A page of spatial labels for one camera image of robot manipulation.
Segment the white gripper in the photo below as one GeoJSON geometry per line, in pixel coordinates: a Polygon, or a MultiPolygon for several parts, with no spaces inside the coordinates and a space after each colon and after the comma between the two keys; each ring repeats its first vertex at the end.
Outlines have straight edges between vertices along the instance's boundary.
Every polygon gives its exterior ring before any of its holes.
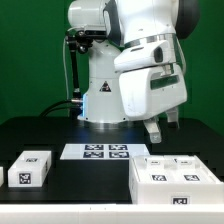
{"type": "Polygon", "coordinates": [[[158,120],[154,116],[167,111],[168,126],[179,127],[176,106],[187,100],[184,76],[179,65],[172,64],[168,71],[158,66],[122,73],[119,86],[126,116],[132,121],[144,120],[153,144],[162,140],[158,120]]]}

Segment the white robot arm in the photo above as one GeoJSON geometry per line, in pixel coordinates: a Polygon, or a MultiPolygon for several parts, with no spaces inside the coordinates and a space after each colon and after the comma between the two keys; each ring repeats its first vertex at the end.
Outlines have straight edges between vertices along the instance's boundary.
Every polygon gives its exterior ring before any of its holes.
{"type": "Polygon", "coordinates": [[[89,88],[78,118],[98,127],[142,121],[161,141],[157,116],[178,123],[187,100],[179,44],[197,26],[198,0],[74,0],[73,52],[89,54],[89,88]]]}

